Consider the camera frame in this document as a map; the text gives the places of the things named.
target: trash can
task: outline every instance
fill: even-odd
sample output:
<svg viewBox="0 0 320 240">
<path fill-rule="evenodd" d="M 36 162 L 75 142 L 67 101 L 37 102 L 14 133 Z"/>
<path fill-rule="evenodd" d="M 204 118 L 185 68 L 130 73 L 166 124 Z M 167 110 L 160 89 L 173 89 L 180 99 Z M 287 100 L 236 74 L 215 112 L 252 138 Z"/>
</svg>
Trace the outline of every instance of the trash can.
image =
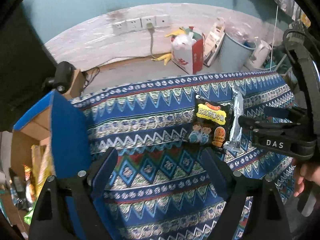
<svg viewBox="0 0 320 240">
<path fill-rule="evenodd" d="M 227 33 L 222 41 L 219 62 L 220 67 L 225 73 L 240 71 L 244 63 L 250 57 L 256 44 L 247 42 L 250 47 L 244 46 L 231 38 Z"/>
</svg>

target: patterned tablecloth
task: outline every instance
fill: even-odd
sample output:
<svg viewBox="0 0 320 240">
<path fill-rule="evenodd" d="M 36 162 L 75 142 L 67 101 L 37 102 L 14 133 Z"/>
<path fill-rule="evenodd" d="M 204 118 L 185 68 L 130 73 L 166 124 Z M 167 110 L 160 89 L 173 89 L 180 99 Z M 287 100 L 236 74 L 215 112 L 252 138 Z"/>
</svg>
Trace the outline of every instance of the patterned tablecloth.
<svg viewBox="0 0 320 240">
<path fill-rule="evenodd" d="M 118 149 L 104 199 L 111 228 L 120 238 L 203 239 L 210 233 L 225 202 L 202 167 L 199 148 L 184 145 L 182 139 L 190 128 L 195 93 L 228 103 L 233 84 L 246 91 L 247 116 L 264 118 L 264 106 L 294 104 L 293 93 L 273 72 L 165 78 L 103 89 L 72 101 L 87 116 L 92 159 L 109 146 Z M 241 153 L 226 152 L 224 161 L 250 178 L 269 174 L 285 202 L 292 193 L 291 158 L 252 147 L 244 134 L 241 147 Z M 235 239 L 242 236 L 250 207 L 248 198 Z"/>
</svg>

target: electrical socket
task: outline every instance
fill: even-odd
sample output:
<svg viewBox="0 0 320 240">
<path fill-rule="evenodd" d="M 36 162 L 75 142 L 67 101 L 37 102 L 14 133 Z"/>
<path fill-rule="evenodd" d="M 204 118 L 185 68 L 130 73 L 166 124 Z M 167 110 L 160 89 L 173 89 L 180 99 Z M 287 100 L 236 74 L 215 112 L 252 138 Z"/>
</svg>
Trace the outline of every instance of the electrical socket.
<svg viewBox="0 0 320 240">
<path fill-rule="evenodd" d="M 170 25 L 170 17 L 167 14 L 156 15 L 156 26 L 166 27 Z"/>
<path fill-rule="evenodd" d="M 112 24 L 113 33 L 115 35 L 120 35 L 123 33 L 127 33 L 127 22 L 121 21 Z"/>
<path fill-rule="evenodd" d="M 141 18 L 142 29 L 147 29 L 148 23 L 152 23 L 153 27 L 156 27 L 156 17 L 155 16 L 145 16 Z"/>
<path fill-rule="evenodd" d="M 129 32 L 136 32 L 136 31 L 141 31 L 142 30 L 142 25 L 141 25 L 141 19 L 140 18 L 135 18 L 135 19 L 129 19 L 126 20 L 127 22 L 127 30 Z"/>
</svg>

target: metal screw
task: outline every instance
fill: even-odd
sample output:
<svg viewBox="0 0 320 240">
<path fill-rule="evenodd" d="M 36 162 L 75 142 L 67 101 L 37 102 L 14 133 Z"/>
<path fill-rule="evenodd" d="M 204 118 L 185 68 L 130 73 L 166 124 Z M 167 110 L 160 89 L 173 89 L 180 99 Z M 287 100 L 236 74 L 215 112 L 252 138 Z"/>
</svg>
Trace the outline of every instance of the metal screw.
<svg viewBox="0 0 320 240">
<path fill-rule="evenodd" d="M 264 178 L 265 178 L 265 180 L 267 182 L 271 182 L 272 181 L 272 178 L 270 177 L 270 175 L 266 175 Z"/>
<path fill-rule="evenodd" d="M 86 173 L 86 171 L 79 171 L 78 172 L 78 176 L 79 177 L 83 177 L 83 176 L 85 176 L 87 173 Z"/>
<path fill-rule="evenodd" d="M 62 92 L 62 91 L 64 90 L 64 86 L 58 86 L 58 87 L 57 87 L 57 90 L 58 90 L 59 92 Z"/>
<path fill-rule="evenodd" d="M 233 175 L 235 175 L 236 177 L 241 177 L 241 172 L 240 171 L 234 171 Z"/>
<path fill-rule="evenodd" d="M 50 175 L 48 178 L 47 178 L 47 181 L 48 182 L 51 182 L 51 181 L 53 181 L 54 180 L 54 176 L 53 175 Z"/>
</svg>

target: white kettle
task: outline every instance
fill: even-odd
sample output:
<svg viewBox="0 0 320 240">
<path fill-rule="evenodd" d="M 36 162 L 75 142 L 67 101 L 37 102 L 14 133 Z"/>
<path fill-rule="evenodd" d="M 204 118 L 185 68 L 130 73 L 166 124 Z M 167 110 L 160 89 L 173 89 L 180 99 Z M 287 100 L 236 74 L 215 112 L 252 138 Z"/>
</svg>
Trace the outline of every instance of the white kettle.
<svg viewBox="0 0 320 240">
<path fill-rule="evenodd" d="M 261 40 L 260 44 L 256 47 L 254 52 L 251 54 L 251 56 L 245 63 L 245 66 L 252 71 L 262 69 L 262 64 L 266 60 L 270 51 L 270 45 L 265 41 Z"/>
</svg>

